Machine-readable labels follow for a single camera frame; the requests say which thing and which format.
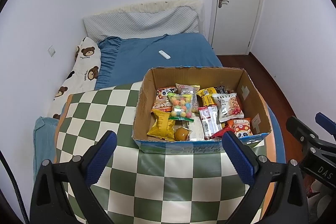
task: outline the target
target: door handle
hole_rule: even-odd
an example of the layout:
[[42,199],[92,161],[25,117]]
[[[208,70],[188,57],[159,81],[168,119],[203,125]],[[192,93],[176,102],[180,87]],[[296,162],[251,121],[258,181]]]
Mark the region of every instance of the door handle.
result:
[[227,3],[229,3],[228,0],[219,0],[219,2],[218,2],[218,8],[222,8],[222,2],[227,2]]

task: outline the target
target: green and white checkered fabric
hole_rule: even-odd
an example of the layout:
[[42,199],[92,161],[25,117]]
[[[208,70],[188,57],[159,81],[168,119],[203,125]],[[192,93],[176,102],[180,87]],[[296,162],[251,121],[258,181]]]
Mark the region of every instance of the green and white checkered fabric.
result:
[[[225,223],[248,186],[226,153],[162,155],[139,150],[131,135],[140,87],[138,82],[74,94],[59,130],[58,162],[83,155],[106,130],[113,130],[118,146],[91,190],[115,224]],[[266,155],[263,141],[253,150]],[[64,185],[77,219],[86,223],[70,184]]]

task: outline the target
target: wooden floor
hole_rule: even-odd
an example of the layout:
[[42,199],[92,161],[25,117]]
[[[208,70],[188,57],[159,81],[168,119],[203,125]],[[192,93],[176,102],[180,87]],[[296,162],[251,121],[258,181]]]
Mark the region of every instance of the wooden floor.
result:
[[286,120],[295,115],[286,97],[261,63],[250,53],[249,55],[219,55],[224,67],[244,68],[249,74],[257,90],[277,118],[285,145],[286,161],[302,159],[300,143],[286,130]]

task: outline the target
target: door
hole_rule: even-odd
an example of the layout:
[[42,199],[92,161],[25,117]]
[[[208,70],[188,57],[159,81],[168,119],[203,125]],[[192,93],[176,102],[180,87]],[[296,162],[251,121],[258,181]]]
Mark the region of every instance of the door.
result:
[[212,47],[217,55],[246,54],[259,0],[217,0]]

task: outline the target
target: teddy bear print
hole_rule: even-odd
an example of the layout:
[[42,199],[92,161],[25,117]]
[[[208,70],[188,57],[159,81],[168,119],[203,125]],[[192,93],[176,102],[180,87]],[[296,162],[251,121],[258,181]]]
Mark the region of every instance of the teddy bear print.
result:
[[83,48],[81,50],[84,56],[90,56],[95,53],[95,47],[88,47],[88,48]]
[[55,98],[62,96],[64,92],[66,92],[67,90],[68,90],[67,86],[61,86],[59,90],[57,91]]
[[98,77],[98,66],[94,66],[92,69],[89,70],[87,73],[87,78],[89,80],[97,79]]
[[61,118],[61,115],[56,113],[53,115],[53,118],[59,120]]
[[70,74],[68,75],[67,79],[69,79],[74,74],[75,74],[75,71],[73,70],[72,72],[70,72]]
[[77,46],[77,51],[76,51],[76,54],[75,54],[75,61],[77,60],[78,53],[79,53],[79,47]]

